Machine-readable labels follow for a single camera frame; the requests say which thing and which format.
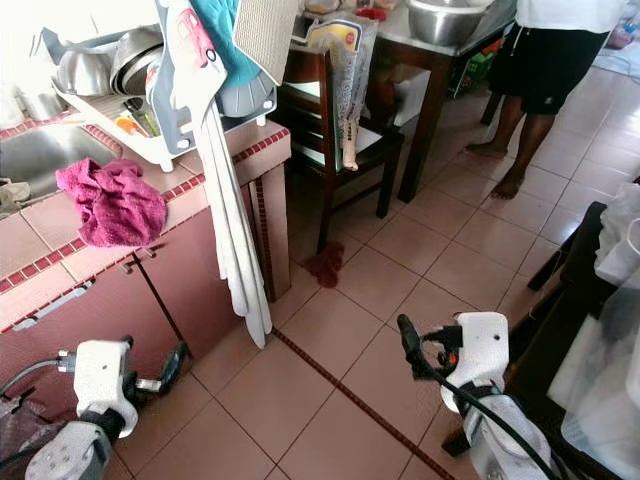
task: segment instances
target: person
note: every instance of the person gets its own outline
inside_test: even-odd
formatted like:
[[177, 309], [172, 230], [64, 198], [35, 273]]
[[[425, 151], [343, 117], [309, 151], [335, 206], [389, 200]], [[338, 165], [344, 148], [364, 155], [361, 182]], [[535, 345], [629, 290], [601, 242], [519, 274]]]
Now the person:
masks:
[[474, 155], [503, 158], [525, 117], [516, 160], [491, 193], [503, 199], [518, 193], [556, 114], [589, 70], [626, 4], [626, 0], [517, 2], [516, 24], [489, 73], [490, 90], [505, 96], [498, 128], [490, 142], [466, 147]]

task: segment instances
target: stainless steel sink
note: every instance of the stainless steel sink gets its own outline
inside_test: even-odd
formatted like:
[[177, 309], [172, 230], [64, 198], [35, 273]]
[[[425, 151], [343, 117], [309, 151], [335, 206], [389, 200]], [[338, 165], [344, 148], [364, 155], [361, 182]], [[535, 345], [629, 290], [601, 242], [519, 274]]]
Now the stainless steel sink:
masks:
[[90, 157], [100, 165], [115, 153], [76, 125], [47, 125], [0, 143], [0, 177], [27, 182], [31, 199], [55, 192], [56, 170]]

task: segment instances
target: chair backrest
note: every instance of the chair backrest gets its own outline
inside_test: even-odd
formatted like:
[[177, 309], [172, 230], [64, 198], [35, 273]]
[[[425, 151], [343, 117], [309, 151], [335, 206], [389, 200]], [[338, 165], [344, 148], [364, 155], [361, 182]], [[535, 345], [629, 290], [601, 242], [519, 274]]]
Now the chair backrest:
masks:
[[316, 168], [326, 175], [336, 173], [333, 103], [329, 50], [292, 45], [272, 117], [291, 131], [294, 144], [324, 156], [324, 168]]

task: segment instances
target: pink tiled counter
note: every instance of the pink tiled counter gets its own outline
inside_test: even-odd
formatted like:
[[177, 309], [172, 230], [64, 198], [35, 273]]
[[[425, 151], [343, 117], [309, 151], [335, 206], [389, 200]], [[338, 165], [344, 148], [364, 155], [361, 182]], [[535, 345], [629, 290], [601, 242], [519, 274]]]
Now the pink tiled counter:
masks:
[[[173, 172], [163, 173], [96, 127], [85, 128], [117, 155], [137, 161], [144, 180], [162, 192], [168, 206], [163, 235], [208, 207], [196, 152], [177, 158]], [[287, 129], [270, 121], [262, 127], [249, 123], [227, 134], [245, 200], [250, 199], [256, 248], [272, 300], [290, 284], [282, 165], [290, 156], [289, 139]], [[0, 331], [18, 325], [133, 251], [143, 250], [87, 246], [79, 238], [79, 226], [79, 215], [64, 192], [0, 221]]]

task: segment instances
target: red cloth on floor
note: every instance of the red cloth on floor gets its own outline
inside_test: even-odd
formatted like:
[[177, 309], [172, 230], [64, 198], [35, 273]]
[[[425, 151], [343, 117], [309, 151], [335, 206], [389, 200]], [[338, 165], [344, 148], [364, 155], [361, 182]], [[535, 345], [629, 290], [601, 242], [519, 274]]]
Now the red cloth on floor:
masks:
[[75, 200], [82, 217], [78, 231], [87, 245], [138, 247], [160, 236], [167, 206], [141, 176], [140, 165], [125, 159], [100, 167], [85, 158], [56, 172], [58, 187]]
[[344, 245], [340, 242], [328, 242], [322, 252], [305, 260], [303, 266], [324, 288], [335, 288], [338, 285], [343, 255]]

